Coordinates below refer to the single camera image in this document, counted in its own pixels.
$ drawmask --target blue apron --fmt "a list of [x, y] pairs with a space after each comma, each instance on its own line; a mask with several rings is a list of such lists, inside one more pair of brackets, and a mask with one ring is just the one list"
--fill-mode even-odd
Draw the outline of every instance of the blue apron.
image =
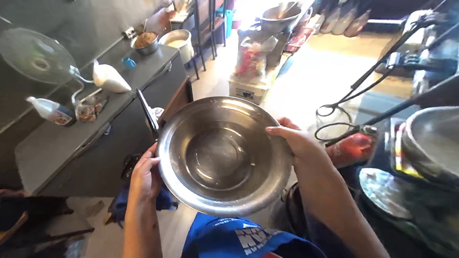
[[326, 258], [313, 243], [296, 235], [263, 229], [247, 219], [221, 219], [198, 213], [186, 237], [182, 257], [262, 258], [293, 240], [301, 245], [301, 257]]

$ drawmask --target forearm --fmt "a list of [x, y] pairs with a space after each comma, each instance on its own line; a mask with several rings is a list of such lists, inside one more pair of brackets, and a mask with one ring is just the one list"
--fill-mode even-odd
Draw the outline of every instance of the forearm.
[[[317, 177], [323, 176], [319, 180], [303, 176], [307, 173], [297, 173], [306, 211], [334, 231], [356, 257], [388, 258], [387, 251], [359, 211], [343, 178], [331, 162], [299, 167], [314, 169], [313, 174]], [[313, 192], [321, 196], [307, 196], [306, 187], [317, 188]]]
[[161, 258], [161, 239], [154, 202], [128, 208], [123, 258]]

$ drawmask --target electrical outlet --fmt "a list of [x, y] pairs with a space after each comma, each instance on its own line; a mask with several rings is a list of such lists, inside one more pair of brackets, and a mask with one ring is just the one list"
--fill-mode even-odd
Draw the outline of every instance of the electrical outlet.
[[125, 38], [132, 39], [135, 36], [135, 30], [133, 27], [129, 27], [127, 30], [123, 31]]

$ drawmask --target bottle label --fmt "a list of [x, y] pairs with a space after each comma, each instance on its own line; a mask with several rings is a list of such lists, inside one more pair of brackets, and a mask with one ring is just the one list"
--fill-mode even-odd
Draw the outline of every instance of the bottle label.
[[72, 117], [59, 110], [54, 111], [54, 114], [49, 117], [49, 120], [58, 125], [65, 125], [72, 120]]

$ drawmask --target wooden cabinet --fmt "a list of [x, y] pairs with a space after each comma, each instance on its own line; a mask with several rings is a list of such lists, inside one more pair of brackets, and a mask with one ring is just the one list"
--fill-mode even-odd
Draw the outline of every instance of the wooden cabinet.
[[[151, 107], [165, 109], [164, 124], [180, 107], [193, 101], [191, 83], [180, 58], [171, 62], [144, 90]], [[43, 190], [42, 196], [106, 196], [118, 194], [127, 157], [143, 153], [153, 144], [140, 100], [135, 98], [109, 124], [100, 129], [85, 151], [78, 154]]]

